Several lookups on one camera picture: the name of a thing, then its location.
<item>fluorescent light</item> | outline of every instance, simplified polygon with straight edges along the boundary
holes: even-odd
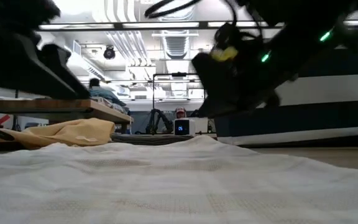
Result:
[[[81,23],[69,23],[69,24],[44,24],[40,26],[40,30],[76,30],[76,29],[113,29],[114,24],[81,24]]]
[[[155,83],[189,83],[200,82],[199,80],[154,80]]]
[[[130,85],[132,83],[152,83],[152,80],[114,80],[109,83],[117,84],[117,85]],[[199,80],[154,80],[154,83],[189,83],[195,82],[199,83]]]
[[[147,83],[147,80],[115,80],[109,83],[117,84],[117,85],[131,85],[133,83]]]
[[[40,29],[42,30],[51,30],[51,29],[61,29],[64,27],[68,27],[68,24],[64,24],[64,25],[60,25],[60,24],[46,24],[46,25],[41,25]]]
[[[344,21],[347,26],[358,26],[358,21]]]
[[[188,98],[176,98],[176,99],[162,99],[162,100],[158,100],[157,102],[164,102],[164,101],[189,101],[190,99]]]
[[[123,28],[189,28],[198,27],[199,22],[131,22],[124,23]]]
[[[226,22],[209,22],[208,27],[221,27]],[[358,20],[356,21],[344,21],[347,26],[358,26]],[[253,21],[239,21],[237,22],[238,27],[256,27],[256,23]],[[260,26],[267,27],[268,24],[266,22],[260,22]]]
[[[198,34],[152,34],[152,37],[198,37]]]

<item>wooden floor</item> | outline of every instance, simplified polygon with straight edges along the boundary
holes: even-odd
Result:
[[[358,169],[358,148],[286,148],[286,149],[253,149],[267,154],[288,154],[325,162],[339,167]]]

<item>beige fabric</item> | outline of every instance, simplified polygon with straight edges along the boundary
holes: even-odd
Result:
[[[50,126],[27,128],[22,132],[0,129],[15,137],[28,149],[60,142],[69,146],[98,146],[106,144],[114,132],[114,123],[96,118],[78,119]]]

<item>small display screen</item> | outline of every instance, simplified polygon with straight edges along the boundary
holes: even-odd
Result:
[[[186,119],[179,119],[175,121],[175,134],[186,135],[189,134],[189,121]]]

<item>white sheet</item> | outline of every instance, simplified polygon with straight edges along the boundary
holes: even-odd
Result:
[[[206,136],[0,155],[0,223],[358,223],[358,170]]]

